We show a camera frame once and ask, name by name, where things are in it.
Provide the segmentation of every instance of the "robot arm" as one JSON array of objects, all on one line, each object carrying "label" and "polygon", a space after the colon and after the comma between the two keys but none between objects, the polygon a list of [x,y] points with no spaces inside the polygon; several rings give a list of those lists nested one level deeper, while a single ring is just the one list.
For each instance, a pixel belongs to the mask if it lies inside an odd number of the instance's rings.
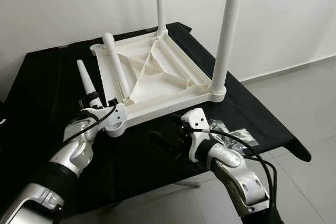
[{"label": "robot arm", "polygon": [[258,176],[250,170],[238,152],[210,140],[209,124],[202,109],[193,109],[182,116],[182,122],[193,129],[189,159],[202,162],[226,187],[243,223],[283,223],[276,208],[270,208],[269,195]]},{"label": "robot arm", "polygon": [[86,108],[67,125],[59,150],[30,179],[2,216],[0,224],[53,222],[78,177],[92,160],[92,145],[98,131],[121,123],[127,117],[123,104],[115,99],[111,105],[113,109]]}]

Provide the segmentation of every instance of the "white tube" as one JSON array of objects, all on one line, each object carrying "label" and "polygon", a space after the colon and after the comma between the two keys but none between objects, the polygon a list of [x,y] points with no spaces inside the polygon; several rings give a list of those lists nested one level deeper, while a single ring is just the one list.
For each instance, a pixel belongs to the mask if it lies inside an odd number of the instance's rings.
[{"label": "white tube", "polygon": [[216,63],[209,87],[209,91],[213,94],[222,94],[225,89],[224,83],[237,24],[239,2],[240,0],[226,0]]},{"label": "white tube", "polygon": [[118,52],[114,45],[114,37],[110,33],[105,33],[103,36],[103,41],[112,59],[113,68],[117,75],[117,79],[121,87],[122,93],[124,94],[125,98],[129,98],[131,95],[130,87],[128,86],[124,70],[122,69],[122,66],[120,63]]},{"label": "white tube", "polygon": [[158,11],[158,31],[157,35],[161,35],[167,31],[166,29],[166,17],[164,12],[163,0],[156,0],[157,11]]},{"label": "white tube", "polygon": [[[92,92],[95,92],[96,89],[93,86],[93,83],[90,79],[90,76],[85,68],[85,65],[83,63],[82,60],[77,60],[77,67],[80,73],[80,77],[82,79],[83,85],[84,85],[84,89],[85,89],[85,93],[86,94],[90,94]],[[93,107],[95,105],[97,105],[97,107],[103,107],[103,105],[101,104],[101,101],[99,99],[99,97],[93,99],[92,101],[89,102],[90,107]]]}]

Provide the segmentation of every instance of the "floor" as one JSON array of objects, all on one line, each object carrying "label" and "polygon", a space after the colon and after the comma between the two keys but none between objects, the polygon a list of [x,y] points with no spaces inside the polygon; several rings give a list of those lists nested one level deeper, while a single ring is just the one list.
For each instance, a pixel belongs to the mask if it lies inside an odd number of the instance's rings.
[{"label": "floor", "polygon": [[[336,223],[336,60],[246,85],[310,151],[305,163],[284,148],[262,156],[278,170],[278,209],[285,223]],[[248,165],[266,185],[261,166]],[[211,172],[188,179],[198,189],[169,185],[62,223],[241,223]]]}]

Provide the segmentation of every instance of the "wire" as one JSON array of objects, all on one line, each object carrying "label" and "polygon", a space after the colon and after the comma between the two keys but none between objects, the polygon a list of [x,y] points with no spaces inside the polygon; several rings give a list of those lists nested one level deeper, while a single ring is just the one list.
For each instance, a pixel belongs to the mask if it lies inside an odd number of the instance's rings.
[{"label": "wire", "polygon": [[191,128],[190,130],[193,131],[193,132],[214,133],[214,134],[218,134],[218,135],[222,135],[222,136],[227,136],[227,137],[229,137],[233,140],[236,140],[238,143],[240,143],[240,144],[244,145],[246,148],[248,148],[253,153],[253,155],[255,155],[257,157],[258,161],[261,163],[262,167],[265,170],[267,181],[268,181],[268,188],[269,188],[269,208],[273,209],[275,207],[275,205],[274,205],[274,188],[273,188],[271,174],[269,173],[269,170],[268,170],[268,168],[266,166],[266,163],[263,160],[263,158],[252,148],[252,146],[245,143],[240,138],[238,138],[236,136],[233,136],[233,135],[231,135],[229,133],[226,133],[226,132],[217,131],[217,130],[194,129],[194,128]]},{"label": "wire", "polygon": [[71,137],[67,138],[66,140],[63,141],[62,146],[66,145],[67,143],[69,143],[71,140],[73,140],[74,138],[76,138],[77,136],[83,134],[84,132],[87,132],[89,129],[97,126],[98,124],[100,124],[102,121],[104,121],[106,118],[108,118],[116,109],[117,105],[115,104],[113,106],[113,108],[109,111],[109,113],[107,113],[105,116],[103,116],[101,119],[97,120],[96,122],[92,123],[90,126],[86,127],[84,130],[81,130],[79,132],[77,132],[76,134],[72,135]]},{"label": "wire", "polygon": [[[254,161],[259,161],[259,159],[255,158],[255,157],[247,157],[247,156],[244,156],[245,159],[250,159],[250,160],[254,160]],[[277,205],[277,181],[278,181],[278,173],[277,173],[277,169],[275,168],[275,166],[264,160],[265,161],[265,164],[270,166],[273,170],[273,194],[274,194],[274,206],[276,207]]]}]

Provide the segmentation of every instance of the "black tablecloth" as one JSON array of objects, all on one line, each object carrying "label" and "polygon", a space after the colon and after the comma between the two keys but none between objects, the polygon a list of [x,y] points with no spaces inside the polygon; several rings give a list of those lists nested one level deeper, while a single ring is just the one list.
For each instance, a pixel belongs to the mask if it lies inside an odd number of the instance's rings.
[{"label": "black tablecloth", "polygon": [[[169,36],[211,78],[214,58],[180,23],[167,25]],[[120,40],[155,31],[156,28],[116,35]],[[0,127],[1,208],[25,185],[29,175],[46,162],[62,142],[63,130],[79,111],[85,96],[76,60],[82,59],[105,99],[96,58],[89,47],[101,38],[65,47],[28,53],[5,102],[7,121]],[[302,144],[230,73],[223,102],[206,102],[207,118],[221,119],[231,130],[246,128],[259,142],[259,153],[284,146],[309,161]],[[189,109],[177,112],[185,113]],[[77,190],[66,203],[69,214],[85,212],[185,179],[205,170],[187,156],[178,160],[149,137],[151,130],[168,139],[179,132],[170,116],[131,127],[121,137],[100,132],[93,145],[94,158],[82,173]]]}]

